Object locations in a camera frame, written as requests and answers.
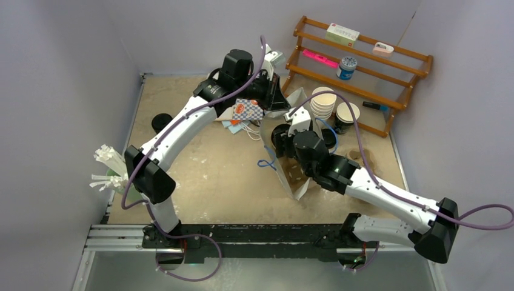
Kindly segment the wrapped white straws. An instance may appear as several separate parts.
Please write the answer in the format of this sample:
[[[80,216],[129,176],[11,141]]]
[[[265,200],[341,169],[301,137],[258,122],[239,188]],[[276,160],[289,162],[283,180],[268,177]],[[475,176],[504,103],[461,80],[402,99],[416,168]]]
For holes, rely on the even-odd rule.
[[[105,189],[113,190],[116,193],[122,193],[128,183],[129,174],[127,172],[125,159],[113,147],[102,145],[95,150],[93,155],[97,162],[108,167],[110,174],[91,175],[92,182],[89,184],[91,188],[98,187],[99,191]]]

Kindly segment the pink highlighter pen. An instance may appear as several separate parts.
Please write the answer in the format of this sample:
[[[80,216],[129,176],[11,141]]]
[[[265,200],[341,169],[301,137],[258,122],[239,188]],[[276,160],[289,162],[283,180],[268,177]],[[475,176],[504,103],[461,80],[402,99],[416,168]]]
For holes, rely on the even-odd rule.
[[[337,69],[338,66],[339,66],[339,63],[338,62],[335,62],[335,61],[332,61],[328,58],[326,58],[325,56],[322,56],[320,54],[317,54],[317,53],[314,53],[313,51],[310,51],[310,50],[307,50],[307,49],[304,49],[302,51],[302,54],[310,59],[313,59],[321,64],[324,64],[324,65],[327,65],[331,68],[334,68],[334,69]]]

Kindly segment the stack of white paper cups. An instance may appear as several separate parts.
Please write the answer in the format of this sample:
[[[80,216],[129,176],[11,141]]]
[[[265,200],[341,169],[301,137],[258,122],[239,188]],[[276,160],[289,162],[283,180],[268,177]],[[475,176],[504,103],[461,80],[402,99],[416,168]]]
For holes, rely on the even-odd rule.
[[[329,87],[317,87],[312,91],[316,95],[310,100],[310,108],[315,117],[327,120],[331,117],[337,96],[333,94],[334,90]]]

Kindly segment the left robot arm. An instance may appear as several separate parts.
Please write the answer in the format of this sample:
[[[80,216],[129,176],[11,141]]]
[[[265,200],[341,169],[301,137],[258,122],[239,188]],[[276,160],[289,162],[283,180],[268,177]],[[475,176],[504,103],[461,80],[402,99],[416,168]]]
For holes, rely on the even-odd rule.
[[[154,138],[139,148],[131,145],[125,150],[129,183],[149,207],[152,223],[160,228],[157,240],[164,247],[175,247],[181,239],[177,229],[180,220],[172,201],[176,183],[168,169],[184,147],[237,99],[254,100],[265,111],[288,110],[290,105],[274,72],[284,61],[282,52],[269,47],[258,64],[249,52],[231,50],[222,66],[199,83],[184,108]]]

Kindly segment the stack of black lids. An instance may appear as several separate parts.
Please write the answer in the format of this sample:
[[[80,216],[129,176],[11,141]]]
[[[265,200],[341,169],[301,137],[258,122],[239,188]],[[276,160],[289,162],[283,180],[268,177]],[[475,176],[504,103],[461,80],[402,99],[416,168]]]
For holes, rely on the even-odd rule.
[[[161,132],[171,121],[173,117],[168,113],[159,113],[155,115],[151,121],[153,131],[158,134]]]

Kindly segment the stack of pulp carriers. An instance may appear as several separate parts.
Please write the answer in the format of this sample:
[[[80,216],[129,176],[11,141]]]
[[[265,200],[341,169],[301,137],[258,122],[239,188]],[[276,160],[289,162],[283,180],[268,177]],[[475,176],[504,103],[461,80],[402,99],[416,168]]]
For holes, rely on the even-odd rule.
[[[375,162],[375,157],[374,157],[373,153],[368,149],[363,149],[363,152],[364,152],[364,157],[366,158],[368,165],[372,169],[374,169],[376,166],[376,162]],[[348,150],[346,153],[346,157],[348,157],[348,159],[356,161],[359,165],[364,167],[364,160],[362,158],[362,154],[361,154],[359,148]]]

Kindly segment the wooden shelf rack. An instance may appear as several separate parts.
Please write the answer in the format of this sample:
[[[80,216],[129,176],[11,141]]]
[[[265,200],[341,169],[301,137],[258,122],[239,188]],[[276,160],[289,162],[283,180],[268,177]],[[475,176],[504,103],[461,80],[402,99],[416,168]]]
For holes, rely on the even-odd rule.
[[[388,110],[382,115],[372,113],[370,109],[363,110],[358,119],[358,125],[359,128],[372,134],[382,138],[388,137],[396,115],[407,108],[415,86],[420,80],[428,77],[433,65],[433,56],[396,46],[394,51],[401,56],[420,61],[421,65],[416,69],[361,49],[345,48],[342,44],[311,33],[314,27],[322,29],[328,28],[329,25],[302,16],[293,30],[296,45],[285,63],[289,73],[281,87],[282,92],[290,91],[290,85],[296,84],[294,78],[301,76],[312,84],[343,92],[352,102],[370,101],[384,105]],[[339,58],[328,54],[329,50],[337,50],[343,55],[355,56],[358,65],[350,80],[341,80],[335,75],[321,71],[320,63],[303,54],[306,50],[321,55],[329,61],[339,62]]]

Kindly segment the stack of flat paper bags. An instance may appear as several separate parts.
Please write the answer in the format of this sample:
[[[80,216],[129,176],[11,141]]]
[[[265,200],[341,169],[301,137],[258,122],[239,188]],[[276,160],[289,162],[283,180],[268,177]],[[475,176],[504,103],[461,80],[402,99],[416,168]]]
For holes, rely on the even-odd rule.
[[[216,118],[216,122],[221,122],[222,126],[233,135],[239,132],[246,132],[252,141],[260,141],[257,129],[250,127],[259,127],[264,117],[264,110],[260,108],[257,101],[237,99],[232,107],[226,109],[220,117]]]

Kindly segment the checkered paper bag blue handles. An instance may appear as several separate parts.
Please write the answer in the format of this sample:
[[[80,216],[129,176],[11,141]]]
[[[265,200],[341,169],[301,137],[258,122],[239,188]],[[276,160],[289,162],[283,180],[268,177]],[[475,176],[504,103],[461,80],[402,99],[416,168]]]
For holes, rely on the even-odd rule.
[[[299,200],[313,179],[305,175],[298,161],[294,138],[297,133],[308,130],[316,133],[323,141],[324,126],[315,119],[302,87],[285,100],[291,106],[289,109],[264,112],[259,135],[272,159],[270,165],[277,171],[282,186],[293,199]]]

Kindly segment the white pink small device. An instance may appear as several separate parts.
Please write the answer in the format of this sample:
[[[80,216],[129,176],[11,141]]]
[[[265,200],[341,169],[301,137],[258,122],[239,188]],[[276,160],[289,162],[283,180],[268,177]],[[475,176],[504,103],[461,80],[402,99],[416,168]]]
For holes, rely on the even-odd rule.
[[[393,55],[395,49],[393,46],[385,44],[383,42],[376,42],[372,54],[383,58],[389,58]]]

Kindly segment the white green box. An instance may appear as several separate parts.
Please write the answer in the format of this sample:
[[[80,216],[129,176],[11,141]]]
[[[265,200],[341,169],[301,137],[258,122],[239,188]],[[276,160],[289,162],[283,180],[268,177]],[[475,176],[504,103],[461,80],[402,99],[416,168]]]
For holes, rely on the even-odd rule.
[[[354,47],[359,36],[360,32],[335,23],[331,23],[325,33],[326,40],[351,48]]]

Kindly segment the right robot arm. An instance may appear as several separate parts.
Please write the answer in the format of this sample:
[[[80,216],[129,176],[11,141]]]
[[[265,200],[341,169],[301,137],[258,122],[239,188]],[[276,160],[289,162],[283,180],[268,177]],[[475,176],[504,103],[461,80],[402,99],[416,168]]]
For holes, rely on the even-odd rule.
[[[330,153],[313,130],[288,134],[289,126],[277,126],[271,134],[279,158],[293,158],[301,173],[323,189],[358,198],[379,207],[393,219],[351,213],[340,231],[341,241],[354,247],[361,241],[384,241],[412,247],[422,257],[445,264],[459,227],[458,205],[449,198],[423,198],[374,178],[365,167],[345,156]]]

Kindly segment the dark paper cup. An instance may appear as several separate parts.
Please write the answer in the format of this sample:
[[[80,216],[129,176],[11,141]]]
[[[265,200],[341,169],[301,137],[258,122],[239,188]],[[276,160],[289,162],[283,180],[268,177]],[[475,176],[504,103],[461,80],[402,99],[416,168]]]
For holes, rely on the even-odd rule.
[[[340,103],[336,108],[333,130],[339,135],[345,134],[354,125],[354,117],[360,117],[358,106],[354,103],[350,103],[350,106],[345,102]]]

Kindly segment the black lids by cups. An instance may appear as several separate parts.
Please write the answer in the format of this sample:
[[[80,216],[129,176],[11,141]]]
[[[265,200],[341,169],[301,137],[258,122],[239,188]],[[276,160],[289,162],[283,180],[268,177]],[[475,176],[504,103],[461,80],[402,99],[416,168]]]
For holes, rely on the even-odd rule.
[[[337,134],[334,134],[330,129],[322,129],[322,137],[328,149],[333,149],[336,146],[336,136]]]

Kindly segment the black blue marker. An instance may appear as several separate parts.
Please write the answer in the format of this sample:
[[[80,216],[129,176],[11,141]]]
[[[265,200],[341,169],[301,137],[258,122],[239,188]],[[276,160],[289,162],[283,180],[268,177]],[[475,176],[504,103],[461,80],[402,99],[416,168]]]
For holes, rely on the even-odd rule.
[[[362,106],[373,109],[373,110],[379,110],[382,112],[386,112],[389,109],[386,105],[382,105],[382,104],[378,104],[378,103],[374,103],[374,102],[368,102],[368,101],[363,101]]]

